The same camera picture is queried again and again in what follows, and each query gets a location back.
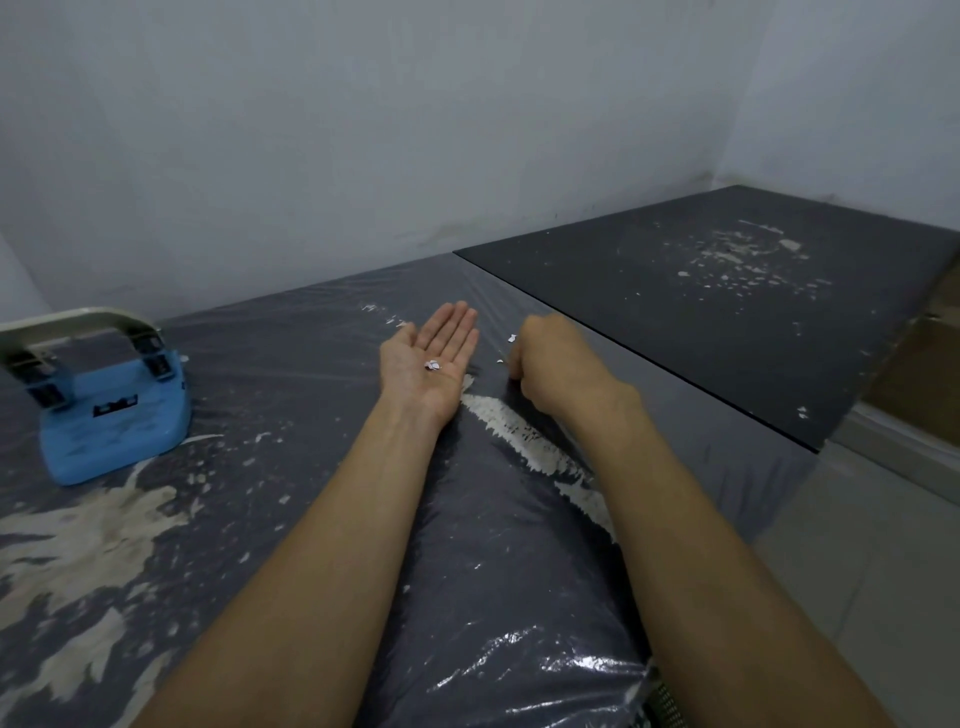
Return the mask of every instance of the wrist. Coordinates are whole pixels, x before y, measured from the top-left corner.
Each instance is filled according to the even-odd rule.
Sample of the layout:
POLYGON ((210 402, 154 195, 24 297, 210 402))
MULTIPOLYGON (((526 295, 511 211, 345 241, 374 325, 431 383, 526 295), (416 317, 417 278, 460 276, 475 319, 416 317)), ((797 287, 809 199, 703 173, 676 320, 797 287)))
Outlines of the wrist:
POLYGON ((434 440, 440 436, 444 423, 437 422, 436 415, 418 401, 396 396, 389 391, 380 393, 373 408, 386 422, 401 426, 410 432, 422 434, 434 440))
POLYGON ((610 375, 572 394, 560 419, 580 438, 637 416, 645 416, 640 393, 610 375))

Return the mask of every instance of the clear plastic sheet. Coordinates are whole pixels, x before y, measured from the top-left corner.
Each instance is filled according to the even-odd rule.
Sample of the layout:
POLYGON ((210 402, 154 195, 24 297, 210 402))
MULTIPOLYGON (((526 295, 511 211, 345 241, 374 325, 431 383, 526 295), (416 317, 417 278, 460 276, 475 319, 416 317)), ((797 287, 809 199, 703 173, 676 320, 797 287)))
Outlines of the clear plastic sheet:
MULTIPOLYGON (((27 517, 80 513, 125 484, 166 494, 156 513, 176 522, 151 537, 152 554, 122 583, 71 600, 56 585, 43 591, 49 571, 34 574, 40 597, 0 630, 8 724, 112 726, 128 716, 334 472, 375 402, 379 344, 400 322, 422 322, 458 299, 480 312, 472 383, 432 460, 357 725, 629 725, 650 650, 618 546, 576 448, 497 362, 523 318, 549 309, 454 255, 169 322, 165 335, 188 357, 190 434, 211 437, 137 473, 57 488, 36 452, 36 409, 15 387, 0 389, 5 569, 7 545, 37 538, 27 517), (110 633, 100 679, 52 699, 37 685, 40 664, 107 618, 122 629, 110 633)), ((724 514, 756 534, 813 455, 613 342, 588 338, 640 386, 724 514)), ((69 570, 90 568, 78 548, 92 559, 110 547, 109 534, 98 538, 62 544, 48 566, 62 566, 69 581, 69 570)), ((0 615, 11 593, 5 577, 0 615)))

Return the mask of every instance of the hand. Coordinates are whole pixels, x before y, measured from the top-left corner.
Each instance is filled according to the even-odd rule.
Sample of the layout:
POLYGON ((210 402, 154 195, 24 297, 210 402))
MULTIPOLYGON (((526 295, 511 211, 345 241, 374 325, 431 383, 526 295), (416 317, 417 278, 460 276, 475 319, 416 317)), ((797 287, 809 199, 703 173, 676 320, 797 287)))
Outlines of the hand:
POLYGON ((571 424, 574 410, 619 382, 565 316, 528 316, 508 359, 510 378, 540 411, 571 424))
POLYGON ((460 301, 444 303, 420 331, 404 324, 380 346, 381 397, 424 414, 440 431, 460 404, 467 364, 480 338, 476 320, 476 310, 460 301), (431 359, 440 369, 424 366, 431 359))

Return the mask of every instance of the gray floor tile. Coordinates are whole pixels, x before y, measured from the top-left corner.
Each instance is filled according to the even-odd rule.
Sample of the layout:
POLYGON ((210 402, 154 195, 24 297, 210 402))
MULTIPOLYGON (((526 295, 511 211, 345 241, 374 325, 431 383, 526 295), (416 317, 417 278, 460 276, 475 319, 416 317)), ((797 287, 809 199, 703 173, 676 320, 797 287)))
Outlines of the gray floor tile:
POLYGON ((837 640, 911 728, 960 726, 960 508, 919 487, 871 560, 837 640))
POLYGON ((816 470, 755 544, 817 627, 834 639, 909 483, 828 444, 816 470))

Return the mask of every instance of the dark gray table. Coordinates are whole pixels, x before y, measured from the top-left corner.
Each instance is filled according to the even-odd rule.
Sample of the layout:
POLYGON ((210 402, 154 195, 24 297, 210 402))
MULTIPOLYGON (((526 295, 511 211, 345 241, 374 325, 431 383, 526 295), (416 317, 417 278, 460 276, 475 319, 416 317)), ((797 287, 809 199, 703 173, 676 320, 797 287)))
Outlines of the dark gray table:
MULTIPOLYGON (((564 436, 497 363, 549 308, 441 255, 170 322, 205 439, 84 486, 51 483, 35 407, 0 389, 7 725, 129 724, 336 469, 375 401, 380 342, 460 298, 480 311, 474 381, 431 463, 358 724, 627 724, 649 648, 618 547, 564 436)), ((812 468, 808 450, 587 336, 748 539, 812 468)))
POLYGON ((734 186, 458 251, 819 450, 960 233, 734 186))

